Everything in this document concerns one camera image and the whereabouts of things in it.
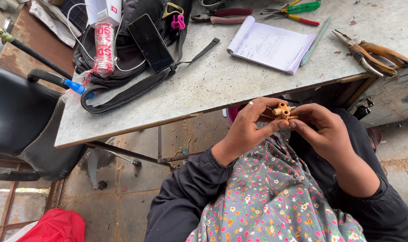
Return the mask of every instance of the white box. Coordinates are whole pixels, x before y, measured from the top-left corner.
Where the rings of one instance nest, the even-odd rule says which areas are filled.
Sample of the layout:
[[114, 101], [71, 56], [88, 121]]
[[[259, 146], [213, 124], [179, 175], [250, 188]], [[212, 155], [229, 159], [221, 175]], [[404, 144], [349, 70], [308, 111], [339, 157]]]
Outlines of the white box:
[[86, 4], [98, 10], [86, 6], [88, 12], [89, 25], [93, 28], [98, 22], [110, 23], [113, 27], [119, 26], [122, 16], [121, 0], [84, 0]]

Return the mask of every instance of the notepad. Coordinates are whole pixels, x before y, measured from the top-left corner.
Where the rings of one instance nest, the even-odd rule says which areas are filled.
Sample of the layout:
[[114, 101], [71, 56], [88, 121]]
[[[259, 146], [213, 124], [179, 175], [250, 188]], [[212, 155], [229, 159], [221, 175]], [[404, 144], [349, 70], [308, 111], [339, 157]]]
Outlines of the notepad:
[[255, 18], [248, 16], [226, 51], [233, 56], [295, 74], [314, 37], [314, 34], [304, 35], [255, 23]]

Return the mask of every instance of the smartphone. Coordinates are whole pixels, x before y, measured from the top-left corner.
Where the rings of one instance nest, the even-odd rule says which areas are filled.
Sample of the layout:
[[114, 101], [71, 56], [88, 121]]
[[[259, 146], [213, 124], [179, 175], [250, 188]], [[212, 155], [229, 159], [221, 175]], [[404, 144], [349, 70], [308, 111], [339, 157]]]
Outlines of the smartphone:
[[160, 72], [174, 62], [148, 14], [129, 24], [128, 29], [154, 73]]

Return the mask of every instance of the pen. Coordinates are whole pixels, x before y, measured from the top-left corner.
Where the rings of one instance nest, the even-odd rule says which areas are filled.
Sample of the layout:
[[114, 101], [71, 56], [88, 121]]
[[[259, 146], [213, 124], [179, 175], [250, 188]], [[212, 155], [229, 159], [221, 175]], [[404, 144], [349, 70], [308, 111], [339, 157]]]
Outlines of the pen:
[[322, 37], [323, 33], [325, 32], [326, 28], [329, 25], [329, 22], [332, 19], [332, 15], [329, 16], [329, 18], [326, 20], [325, 25], [323, 26], [322, 30], [319, 32], [319, 34], [317, 35], [316, 39], [314, 40], [313, 44], [311, 45], [311, 47], [309, 48], [309, 50], [305, 53], [304, 57], [301, 60], [300, 65], [304, 66], [305, 63], [308, 61], [308, 58], [311, 56], [311, 53], [314, 50], [314, 47], [317, 45], [317, 42], [319, 42], [320, 38]]

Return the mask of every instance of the plastic wrapper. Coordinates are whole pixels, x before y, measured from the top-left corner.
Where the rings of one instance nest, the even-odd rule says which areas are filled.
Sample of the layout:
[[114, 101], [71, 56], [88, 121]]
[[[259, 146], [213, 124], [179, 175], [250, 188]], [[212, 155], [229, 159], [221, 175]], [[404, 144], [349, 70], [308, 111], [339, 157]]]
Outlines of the plastic wrapper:
[[92, 72], [102, 77], [109, 76], [115, 69], [115, 30], [112, 24], [95, 24], [96, 57]]
[[[75, 74], [72, 77], [73, 82], [77, 82], [86, 88], [90, 87], [92, 84], [89, 82], [90, 80], [90, 71], [84, 71], [81, 74]], [[76, 93], [75, 91], [68, 89], [64, 95], [61, 96], [61, 99], [64, 103], [67, 103], [68, 99], [76, 99], [77, 102], [80, 102], [80, 94]]]

